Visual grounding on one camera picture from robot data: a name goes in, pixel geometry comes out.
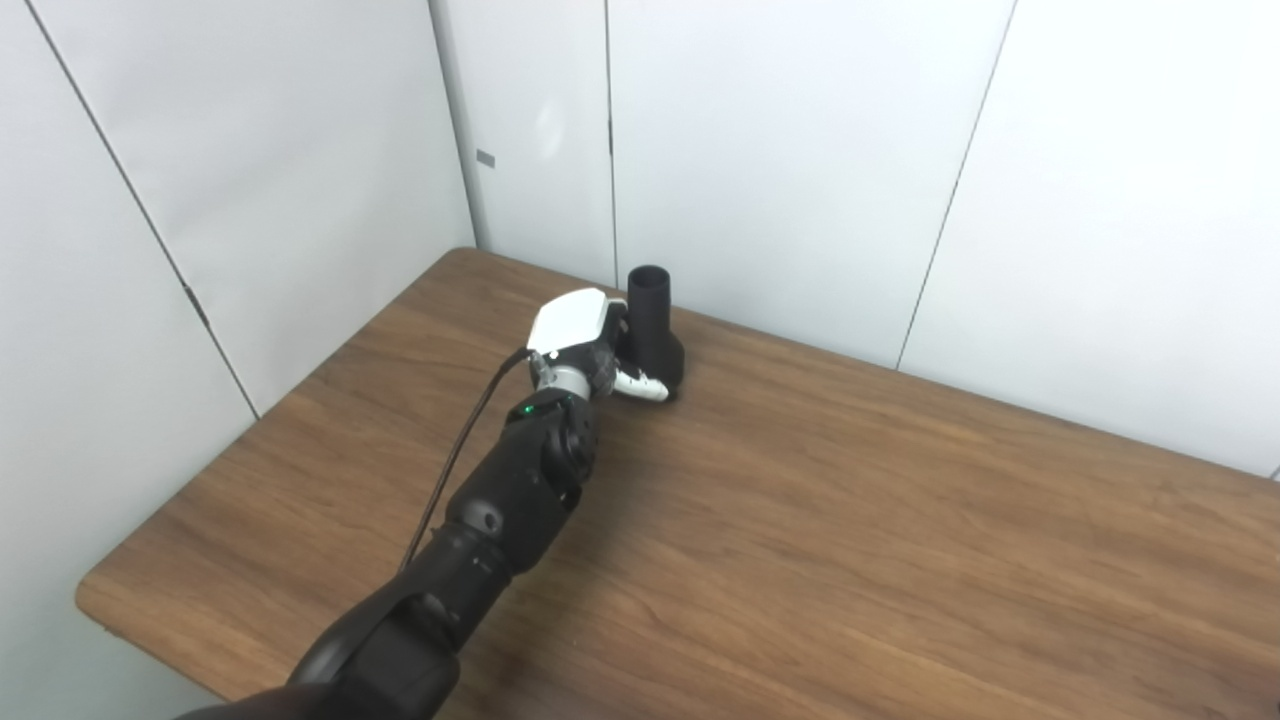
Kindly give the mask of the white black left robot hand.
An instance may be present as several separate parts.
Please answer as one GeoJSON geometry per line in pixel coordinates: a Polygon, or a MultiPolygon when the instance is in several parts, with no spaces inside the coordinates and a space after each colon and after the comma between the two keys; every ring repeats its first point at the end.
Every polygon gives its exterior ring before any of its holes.
{"type": "Polygon", "coordinates": [[[613,393],[671,401],[675,391],[644,365],[643,348],[628,302],[598,288],[576,290],[544,304],[526,343],[535,389],[562,389],[588,401],[613,393]]]}

